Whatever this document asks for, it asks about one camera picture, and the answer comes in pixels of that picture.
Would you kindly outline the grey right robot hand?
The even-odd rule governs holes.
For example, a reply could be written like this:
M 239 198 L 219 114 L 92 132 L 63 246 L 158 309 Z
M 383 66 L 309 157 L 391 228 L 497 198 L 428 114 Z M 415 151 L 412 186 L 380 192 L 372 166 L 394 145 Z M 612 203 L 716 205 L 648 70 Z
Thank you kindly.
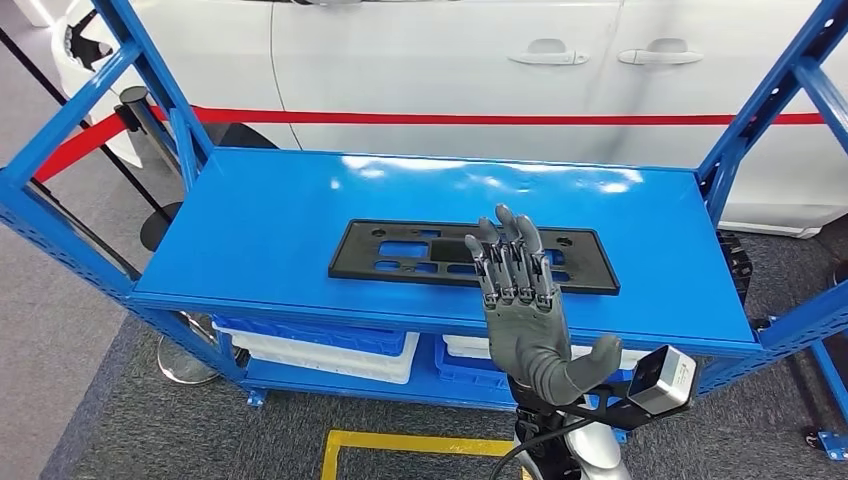
M 570 404 L 619 369 L 621 340 L 603 335 L 574 359 L 561 288 L 539 230 L 504 204 L 495 215 L 499 225 L 481 217 L 481 236 L 464 238 L 482 292 L 490 357 L 546 403 Z

